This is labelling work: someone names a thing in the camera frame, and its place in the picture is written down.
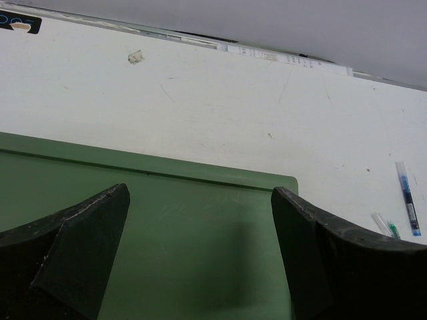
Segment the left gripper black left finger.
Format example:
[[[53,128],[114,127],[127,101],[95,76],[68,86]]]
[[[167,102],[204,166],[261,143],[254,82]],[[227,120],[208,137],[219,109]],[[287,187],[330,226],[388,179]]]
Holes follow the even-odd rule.
[[[98,318],[129,204],[121,183],[1,232],[1,318]]]

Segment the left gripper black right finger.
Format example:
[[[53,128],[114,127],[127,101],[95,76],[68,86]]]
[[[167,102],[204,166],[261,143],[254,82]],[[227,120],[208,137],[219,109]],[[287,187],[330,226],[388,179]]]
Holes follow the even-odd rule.
[[[283,187],[272,215],[297,319],[425,319],[426,246],[365,229]]]

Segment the green drawer cabinet box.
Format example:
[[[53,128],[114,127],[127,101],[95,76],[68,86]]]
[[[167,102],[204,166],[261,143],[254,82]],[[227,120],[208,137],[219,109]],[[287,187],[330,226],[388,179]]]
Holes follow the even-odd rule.
[[[270,198],[296,178],[1,134],[1,229],[123,183],[100,319],[293,319]]]

